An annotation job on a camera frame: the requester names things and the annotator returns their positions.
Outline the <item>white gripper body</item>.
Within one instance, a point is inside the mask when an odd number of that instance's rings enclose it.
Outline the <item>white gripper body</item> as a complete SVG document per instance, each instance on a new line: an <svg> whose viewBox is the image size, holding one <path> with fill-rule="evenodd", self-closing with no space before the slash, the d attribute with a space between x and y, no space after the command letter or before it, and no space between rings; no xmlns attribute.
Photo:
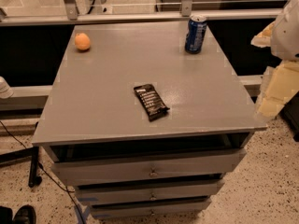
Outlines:
<svg viewBox="0 0 299 224"><path fill-rule="evenodd" d="M271 53L281 60L299 61L299 0L290 0L278 14L271 34Z"/></svg>

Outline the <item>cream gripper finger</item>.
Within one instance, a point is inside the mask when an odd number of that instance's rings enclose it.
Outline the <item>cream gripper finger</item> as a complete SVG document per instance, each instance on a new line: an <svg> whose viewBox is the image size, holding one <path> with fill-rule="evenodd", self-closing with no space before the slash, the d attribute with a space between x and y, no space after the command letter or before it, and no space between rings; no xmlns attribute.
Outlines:
<svg viewBox="0 0 299 224"><path fill-rule="evenodd" d="M260 33L251 39L250 44L258 48L267 48L271 46L272 31L275 23L268 24Z"/></svg>
<svg viewBox="0 0 299 224"><path fill-rule="evenodd" d="M273 119L299 92L299 62L282 61L276 68L267 67L256 102L261 119Z"/></svg>

